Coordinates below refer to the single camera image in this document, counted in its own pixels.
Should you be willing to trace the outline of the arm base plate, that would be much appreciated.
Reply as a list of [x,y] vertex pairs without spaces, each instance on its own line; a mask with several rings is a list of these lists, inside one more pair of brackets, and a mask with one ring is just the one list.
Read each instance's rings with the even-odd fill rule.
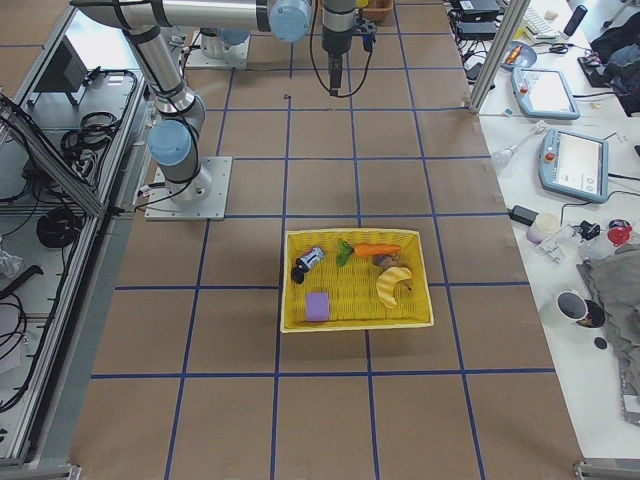
[[205,156],[200,172],[190,185],[169,183],[150,192],[144,217],[148,221],[223,220],[229,193],[233,159],[230,156]]
[[245,69],[250,32],[247,30],[196,30],[188,43],[186,67],[191,69]]

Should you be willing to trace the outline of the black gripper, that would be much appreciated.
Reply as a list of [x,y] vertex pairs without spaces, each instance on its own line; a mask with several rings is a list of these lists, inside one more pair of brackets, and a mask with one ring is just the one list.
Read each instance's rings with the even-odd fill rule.
[[328,56],[329,87],[331,96],[338,96],[342,87],[343,56],[352,45],[353,29],[334,31],[322,28],[322,48]]

